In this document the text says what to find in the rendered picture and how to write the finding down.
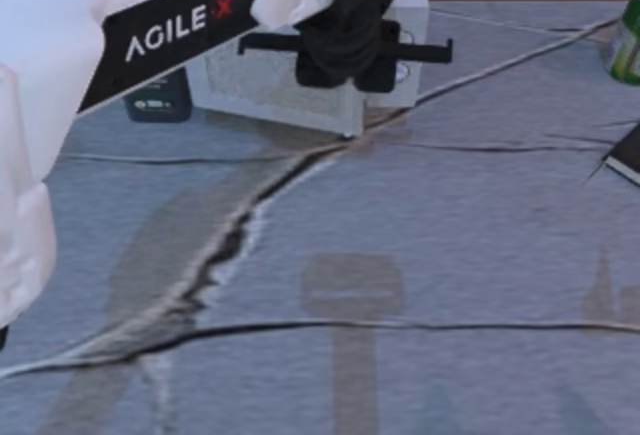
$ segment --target white robotic arm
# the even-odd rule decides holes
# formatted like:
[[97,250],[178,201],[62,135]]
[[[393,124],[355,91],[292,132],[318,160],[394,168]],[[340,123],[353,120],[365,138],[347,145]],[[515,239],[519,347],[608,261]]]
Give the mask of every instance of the white robotic arm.
[[[31,305],[53,272],[55,232],[43,180],[76,118],[259,23],[268,30],[306,23],[336,4],[337,0],[0,0],[0,330]],[[308,26],[317,30],[319,25]],[[268,35],[251,42],[249,48],[268,50],[296,46],[291,40],[274,42]],[[410,47],[387,45],[382,71],[389,73],[391,68],[391,80],[395,68],[389,57],[434,61],[429,60],[433,52],[421,60],[409,53]],[[447,53],[444,58],[436,54],[436,59],[442,58],[437,63],[450,60],[448,48],[448,59]],[[364,77],[362,83],[371,85],[372,78]]]

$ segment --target black notebook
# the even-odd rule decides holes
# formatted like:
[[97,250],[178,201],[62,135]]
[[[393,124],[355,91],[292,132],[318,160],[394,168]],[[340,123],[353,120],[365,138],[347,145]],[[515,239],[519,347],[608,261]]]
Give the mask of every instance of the black notebook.
[[604,164],[640,185],[640,125],[613,147]]

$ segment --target black container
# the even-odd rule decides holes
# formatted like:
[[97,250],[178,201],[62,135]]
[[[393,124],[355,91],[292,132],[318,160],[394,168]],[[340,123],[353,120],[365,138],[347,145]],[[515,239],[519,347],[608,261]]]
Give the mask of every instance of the black container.
[[124,97],[129,118],[139,123],[180,123],[191,118],[187,71],[180,68]]

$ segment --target green can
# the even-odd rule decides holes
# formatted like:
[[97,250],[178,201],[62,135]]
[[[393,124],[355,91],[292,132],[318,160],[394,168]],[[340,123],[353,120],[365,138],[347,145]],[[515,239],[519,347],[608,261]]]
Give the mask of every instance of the green can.
[[616,80],[640,85],[640,0],[630,0],[605,52],[605,66]]

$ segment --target gray table surface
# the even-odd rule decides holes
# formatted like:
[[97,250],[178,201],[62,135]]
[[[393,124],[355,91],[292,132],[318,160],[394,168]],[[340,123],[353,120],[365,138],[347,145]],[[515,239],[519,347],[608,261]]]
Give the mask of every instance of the gray table surface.
[[[637,433],[640,337],[579,328],[640,324],[640,190],[586,182],[640,95],[603,70],[605,35],[577,39],[623,7],[434,3],[455,62],[324,158],[331,136],[222,114],[79,121],[48,181],[56,272],[0,356],[0,434]],[[332,287],[395,291],[383,322],[414,325],[305,327],[355,317],[310,308]]]

